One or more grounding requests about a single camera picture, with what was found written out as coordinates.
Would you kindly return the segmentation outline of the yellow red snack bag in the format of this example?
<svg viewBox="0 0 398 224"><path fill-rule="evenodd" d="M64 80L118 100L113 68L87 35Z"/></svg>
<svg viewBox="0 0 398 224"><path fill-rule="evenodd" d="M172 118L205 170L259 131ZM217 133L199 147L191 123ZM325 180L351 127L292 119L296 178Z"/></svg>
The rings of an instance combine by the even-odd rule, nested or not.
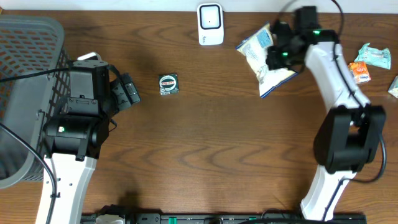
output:
<svg viewBox="0 0 398 224"><path fill-rule="evenodd" d="M236 50L246 57L246 61L259 82L259 96L265 98L277 87L289 81L298 72L288 68L270 70L266 64L267 49L273 46L270 24L266 22L254 34L245 38Z"/></svg>

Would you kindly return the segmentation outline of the green zam-buk box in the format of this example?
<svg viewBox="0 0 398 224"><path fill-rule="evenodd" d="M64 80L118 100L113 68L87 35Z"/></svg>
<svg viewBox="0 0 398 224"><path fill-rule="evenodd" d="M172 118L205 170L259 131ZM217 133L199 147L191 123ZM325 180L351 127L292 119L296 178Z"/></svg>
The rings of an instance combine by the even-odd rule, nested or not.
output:
<svg viewBox="0 0 398 224"><path fill-rule="evenodd" d="M159 90L161 95L173 95L179 92L178 76L176 73L161 75L159 77Z"/></svg>

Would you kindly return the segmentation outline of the orange tissue pack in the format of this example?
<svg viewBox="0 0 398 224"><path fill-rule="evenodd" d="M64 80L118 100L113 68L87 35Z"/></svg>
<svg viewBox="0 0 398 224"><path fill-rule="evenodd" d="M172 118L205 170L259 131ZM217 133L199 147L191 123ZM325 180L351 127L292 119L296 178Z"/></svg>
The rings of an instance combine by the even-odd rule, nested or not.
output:
<svg viewBox="0 0 398 224"><path fill-rule="evenodd" d="M364 62L352 62L348 65L356 84L366 83L371 81L368 68Z"/></svg>

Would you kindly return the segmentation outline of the teal kleenex tissue pack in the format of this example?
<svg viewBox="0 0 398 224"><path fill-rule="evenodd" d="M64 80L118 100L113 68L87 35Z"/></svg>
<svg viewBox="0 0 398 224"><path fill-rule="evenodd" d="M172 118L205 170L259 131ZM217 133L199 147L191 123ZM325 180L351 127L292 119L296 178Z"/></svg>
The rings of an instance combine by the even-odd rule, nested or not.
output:
<svg viewBox="0 0 398 224"><path fill-rule="evenodd" d="M394 78L387 92L393 97L398 98L398 76Z"/></svg>

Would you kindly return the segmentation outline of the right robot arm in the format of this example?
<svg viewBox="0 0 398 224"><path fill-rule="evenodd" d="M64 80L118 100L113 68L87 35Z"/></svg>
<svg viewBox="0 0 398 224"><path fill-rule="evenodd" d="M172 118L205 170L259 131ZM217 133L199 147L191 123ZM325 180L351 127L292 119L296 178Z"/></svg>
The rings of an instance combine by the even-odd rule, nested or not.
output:
<svg viewBox="0 0 398 224"><path fill-rule="evenodd" d="M315 6L296 9L292 25L276 19L271 34L276 42L267 48L268 68L309 69L326 108L313 142L317 170L300 203L301 217L292 222L332 223L334 208L350 182L370 184L384 174L386 112L372 105L354 82L341 32L322 28Z"/></svg>

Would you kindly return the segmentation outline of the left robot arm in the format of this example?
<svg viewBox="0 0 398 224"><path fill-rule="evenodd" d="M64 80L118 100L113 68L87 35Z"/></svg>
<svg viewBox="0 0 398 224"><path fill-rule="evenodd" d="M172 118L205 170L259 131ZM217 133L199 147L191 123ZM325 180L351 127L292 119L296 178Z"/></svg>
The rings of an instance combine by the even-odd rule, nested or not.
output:
<svg viewBox="0 0 398 224"><path fill-rule="evenodd" d="M77 60L67 70L70 92L43 128L51 173L44 175L36 223L80 222L113 116L141 100L131 76L103 60Z"/></svg>

